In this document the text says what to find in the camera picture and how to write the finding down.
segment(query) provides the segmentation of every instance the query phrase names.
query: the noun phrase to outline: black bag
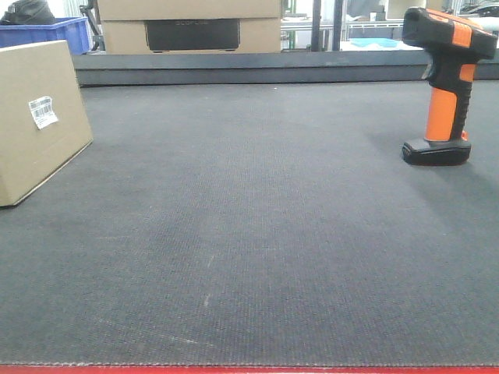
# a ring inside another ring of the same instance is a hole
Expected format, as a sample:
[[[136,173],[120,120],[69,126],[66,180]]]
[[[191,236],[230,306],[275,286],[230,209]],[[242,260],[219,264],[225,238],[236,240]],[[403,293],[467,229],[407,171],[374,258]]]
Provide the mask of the black bag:
[[[0,25],[53,25],[55,17],[47,0],[19,0],[12,3]]]

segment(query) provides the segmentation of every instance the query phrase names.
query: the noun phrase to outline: white label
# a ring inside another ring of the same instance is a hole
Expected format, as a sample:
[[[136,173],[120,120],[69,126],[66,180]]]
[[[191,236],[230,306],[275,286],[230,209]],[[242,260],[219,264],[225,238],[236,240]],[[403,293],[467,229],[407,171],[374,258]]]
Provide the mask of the white label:
[[[29,105],[34,122],[40,130],[58,121],[57,116],[52,110],[51,97],[40,97],[35,101],[31,101]]]

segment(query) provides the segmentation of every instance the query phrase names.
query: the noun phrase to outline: black rubber base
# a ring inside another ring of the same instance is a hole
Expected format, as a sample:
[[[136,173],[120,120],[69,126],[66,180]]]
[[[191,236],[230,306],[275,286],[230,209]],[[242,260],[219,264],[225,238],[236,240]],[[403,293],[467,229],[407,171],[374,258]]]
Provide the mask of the black rubber base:
[[[471,152],[471,143],[462,139],[430,142],[424,139],[405,142],[402,155],[414,165],[452,166],[464,164]]]

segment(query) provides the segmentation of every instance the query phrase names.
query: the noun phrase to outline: cardboard box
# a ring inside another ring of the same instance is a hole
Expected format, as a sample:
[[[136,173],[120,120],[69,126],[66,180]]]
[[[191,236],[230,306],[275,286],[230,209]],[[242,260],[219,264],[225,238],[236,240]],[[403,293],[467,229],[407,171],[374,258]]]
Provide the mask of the cardboard box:
[[[102,21],[280,18],[280,0],[99,0]]]
[[[15,206],[92,142],[66,41],[0,49],[0,206]]]
[[[387,20],[402,20],[407,9],[413,6],[442,10],[443,5],[444,0],[387,0],[384,11]]]
[[[149,55],[144,21],[106,21],[102,23],[106,50],[110,55]],[[234,51],[164,51],[165,54],[275,53],[281,51],[281,20],[241,19],[240,44]]]

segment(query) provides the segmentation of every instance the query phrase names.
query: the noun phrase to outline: metal frame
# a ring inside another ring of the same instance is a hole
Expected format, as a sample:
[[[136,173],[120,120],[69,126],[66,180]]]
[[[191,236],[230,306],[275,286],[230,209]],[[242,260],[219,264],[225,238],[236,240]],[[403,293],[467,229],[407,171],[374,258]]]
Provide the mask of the metal frame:
[[[84,86],[419,80],[428,61],[424,51],[73,56]],[[480,63],[476,78],[499,79],[499,54]]]

